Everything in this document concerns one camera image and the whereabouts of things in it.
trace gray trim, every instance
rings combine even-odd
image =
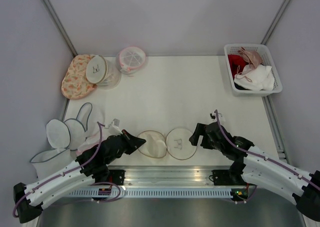
[[[64,98],[64,103],[63,103],[63,106],[62,106],[62,111],[61,111],[61,114],[58,118],[58,120],[60,121],[64,121],[65,117],[66,117],[66,113],[67,113],[67,108],[68,108],[68,105],[69,105],[69,101],[70,99],[68,98]]]
[[[60,34],[62,35],[66,45],[68,46],[68,48],[70,49],[73,57],[77,56],[78,53],[74,47],[74,45],[72,44],[64,26],[62,25],[53,5],[51,4],[50,0],[41,0],[41,2],[43,3],[44,7],[46,8],[47,12],[49,13],[53,23],[56,25],[57,29],[59,30]]]
[[[277,115],[276,115],[276,111],[275,108],[272,104],[272,100],[270,95],[263,97],[262,98],[263,104],[264,104],[264,108],[265,108],[265,112],[266,112],[266,116],[269,120],[269,124],[270,124],[270,128],[271,128],[271,132],[272,132],[272,136],[274,139],[274,143],[275,146],[278,150],[278,155],[279,157],[284,156],[284,158],[286,159],[286,161],[288,162],[288,164],[290,163],[290,161],[288,160],[288,156],[286,154],[286,146],[285,146],[285,141],[283,138],[283,135],[281,133],[280,130],[280,125],[279,125],[279,121],[277,119]]]
[[[288,8],[288,5],[291,3],[291,1],[292,0],[283,0],[278,12],[275,14],[275,17],[274,17],[271,25],[269,26],[269,29],[267,30],[267,32],[265,33],[265,36],[263,37],[263,40],[261,41],[262,45],[266,45],[268,43],[270,37],[272,36],[273,32],[275,31],[279,21],[281,20],[284,12]]]

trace mesh laundry bag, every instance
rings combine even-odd
[[[43,180],[66,167],[73,160],[69,149],[57,148],[37,153],[31,158],[30,163],[35,168],[39,180]]]
[[[140,133],[138,138],[146,140],[146,143],[138,148],[141,154],[156,159],[166,156],[167,147],[165,137],[160,132],[147,130]]]
[[[52,119],[46,124],[46,136],[54,149],[65,149],[70,144],[70,132],[65,123]]]
[[[146,53],[135,46],[127,47],[117,55],[116,66],[122,73],[129,75],[141,69],[146,62]]]
[[[186,128],[175,128],[166,137],[168,153],[177,160],[190,159],[196,153],[197,146],[193,146],[189,138],[192,132]]]
[[[69,149],[71,151],[76,151],[77,148],[86,141],[86,129],[83,124],[75,118],[69,118],[64,123],[67,125],[70,132]]]

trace purple cable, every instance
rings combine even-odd
[[[75,168],[73,168],[73,169],[70,169],[70,170],[68,170],[68,171],[66,171],[66,172],[62,172],[62,174],[57,174],[57,175],[55,175],[55,176],[47,179],[47,180],[44,181],[43,183],[41,183],[41,184],[39,184],[38,186],[34,187],[34,188],[32,189],[32,192],[28,192],[28,193],[26,193],[24,196],[22,196],[22,197],[17,201],[17,203],[15,204],[15,206],[14,206],[14,208],[13,208],[12,215],[13,215],[14,218],[18,218],[18,217],[19,217],[19,215],[16,214],[16,210],[17,210],[18,206],[20,205],[20,203],[24,200],[24,198],[26,198],[28,195],[30,195],[30,194],[33,193],[34,191],[38,190],[40,187],[44,186],[45,184],[47,184],[47,183],[55,180],[56,178],[59,178],[59,177],[61,177],[61,176],[64,176],[65,174],[68,174],[68,173],[70,173],[70,172],[72,172],[72,171],[75,171],[75,170],[77,170],[77,169],[82,168],[83,166],[87,165],[87,164],[97,155],[97,153],[98,153],[98,151],[99,151],[99,149],[100,149],[101,142],[102,142],[102,126],[103,126],[103,127],[105,126],[104,124],[101,124],[101,123],[99,123],[99,122],[97,122],[97,124],[98,124],[98,126],[99,126],[99,131],[100,131],[100,139],[99,139],[99,144],[98,144],[98,146],[97,146],[94,154],[91,156],[91,158],[88,159],[88,161],[86,161],[85,163],[79,165],[78,167],[75,167]]]
[[[115,184],[115,183],[111,183],[111,182],[98,182],[98,183],[93,183],[91,184],[92,186],[97,186],[97,185],[110,185],[110,186],[114,186],[118,189],[118,194],[116,195],[116,197],[111,198],[111,199],[106,199],[106,200],[99,200],[99,202],[103,202],[103,203],[107,203],[107,202],[112,202],[112,201],[116,201],[119,196],[121,195],[121,189],[119,187],[119,185]]]
[[[220,124],[219,115],[218,115],[218,110],[216,109],[216,110],[214,111],[214,113],[215,113],[216,121],[217,121],[217,123],[218,123],[218,125],[219,125],[219,129],[220,129],[223,137],[226,139],[226,141],[229,142],[230,145],[232,145],[233,147],[235,147],[235,148],[236,148],[237,150],[239,150],[239,151],[245,152],[245,153],[247,153],[247,154],[250,154],[250,155],[253,155],[253,156],[256,156],[256,157],[259,157],[259,158],[265,160],[265,156],[264,156],[264,155],[261,155],[261,154],[258,154],[258,153],[254,153],[254,152],[251,152],[251,151],[247,151],[247,150],[245,150],[245,149],[239,148],[239,147],[236,146],[234,143],[232,143],[232,141],[231,141],[230,139],[228,139],[226,133],[224,132],[224,130],[223,130],[221,124]],[[299,175],[300,175],[298,172],[290,169],[289,167],[285,166],[285,165],[282,164],[282,163],[279,163],[279,162],[276,161],[276,160],[273,160],[273,159],[268,158],[267,161],[270,161],[270,162],[274,163],[275,165],[277,165],[277,166],[285,169],[286,171],[289,171],[290,173],[294,174],[295,176],[299,176]],[[320,187],[317,186],[316,184],[312,183],[312,182],[311,182],[310,180],[308,180],[306,177],[302,176],[301,179],[304,180],[305,182],[307,182],[308,184],[310,184],[311,186],[313,186],[316,190],[320,191]]]

